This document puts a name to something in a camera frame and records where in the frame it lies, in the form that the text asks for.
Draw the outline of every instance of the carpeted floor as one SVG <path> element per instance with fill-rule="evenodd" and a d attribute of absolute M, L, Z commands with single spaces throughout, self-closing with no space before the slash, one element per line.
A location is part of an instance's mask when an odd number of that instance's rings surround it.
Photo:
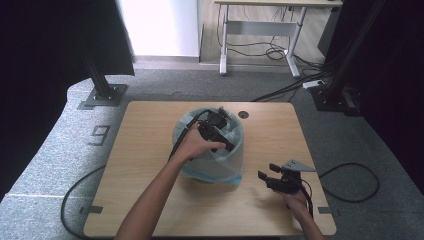
<path fill-rule="evenodd" d="M 74 183 L 107 163 L 129 102 L 245 102 L 294 82 L 289 72 L 232 71 L 221 77 L 217 70 L 163 69 L 141 69 L 135 77 L 107 79 L 129 86 L 118 107 L 78 110 L 93 84 L 85 80 L 69 89 L 60 119 L 0 205 L 1 239 L 78 239 L 60 221 L 62 200 Z M 291 96 L 292 92 L 272 101 L 287 101 Z M 337 233 L 329 239 L 423 239 L 423 195 L 367 122 L 342 113 L 316 111 L 304 89 L 299 89 L 291 102 L 318 174 L 354 162 L 369 167 L 380 182 L 378 193 L 363 203 L 327 195 L 337 226 Z M 109 126 L 103 143 L 92 136 L 96 126 Z M 64 208 L 65 221 L 76 233 L 82 233 L 101 173 L 76 187 Z M 343 198 L 359 199 L 375 189 L 376 181 L 369 172 L 349 166 L 325 176 L 322 185 Z"/>

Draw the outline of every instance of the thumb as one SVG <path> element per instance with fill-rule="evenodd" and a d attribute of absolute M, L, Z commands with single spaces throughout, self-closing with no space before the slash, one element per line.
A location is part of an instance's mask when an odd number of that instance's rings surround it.
<path fill-rule="evenodd" d="M 227 147 L 227 145 L 225 143 L 222 142 L 209 142 L 209 148 L 216 148 L 216 149 L 224 149 L 225 147 Z"/>

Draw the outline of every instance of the background desk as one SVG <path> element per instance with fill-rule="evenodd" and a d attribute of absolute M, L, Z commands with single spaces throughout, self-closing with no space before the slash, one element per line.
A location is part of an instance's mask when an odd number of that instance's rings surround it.
<path fill-rule="evenodd" d="M 114 236 L 133 203 L 156 176 L 172 149 L 172 131 L 180 117 L 198 107 L 224 106 L 241 119 L 245 132 L 243 179 L 238 186 L 177 178 L 154 236 L 281 236 L 302 234 L 281 196 L 258 179 L 269 163 L 296 159 L 314 167 L 291 104 L 227 102 L 131 102 L 128 105 L 84 233 Z M 336 227 L 316 173 L 302 173 L 313 189 L 315 221 L 325 235 Z"/>
<path fill-rule="evenodd" d="M 227 73 L 227 35 L 260 35 L 260 36 L 286 36 L 291 37 L 290 45 L 284 51 L 285 58 L 292 71 L 293 77 L 300 77 L 296 63 L 293 59 L 294 49 L 297 39 L 302 29 L 303 20 L 307 7 L 341 7 L 341 0 L 215 0 L 220 5 L 226 5 L 224 10 L 224 22 L 222 28 L 222 47 L 219 72 L 221 75 Z M 230 5 L 251 5 L 251 6 L 292 6 L 302 7 L 297 22 L 253 22 L 253 21 L 233 21 L 229 20 L 228 12 Z"/>

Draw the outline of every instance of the human arm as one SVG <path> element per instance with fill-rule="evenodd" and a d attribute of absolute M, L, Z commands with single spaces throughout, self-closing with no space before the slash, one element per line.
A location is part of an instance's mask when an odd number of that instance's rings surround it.
<path fill-rule="evenodd" d="M 294 194 L 280 193 L 289 206 L 293 217 L 299 222 L 305 239 L 321 240 L 324 236 L 318 228 L 314 219 L 308 212 L 305 195 L 299 190 Z"/>
<path fill-rule="evenodd" d="M 223 149 L 225 144 L 205 141 L 200 136 L 197 125 L 194 124 L 175 154 L 172 155 L 128 212 L 115 239 L 150 239 L 184 163 L 212 148 Z"/>

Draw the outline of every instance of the wall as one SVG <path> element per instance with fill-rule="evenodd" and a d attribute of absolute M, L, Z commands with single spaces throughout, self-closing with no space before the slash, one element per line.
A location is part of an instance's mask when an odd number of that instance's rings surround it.
<path fill-rule="evenodd" d="M 199 57 L 198 2 L 117 0 L 133 55 Z"/>

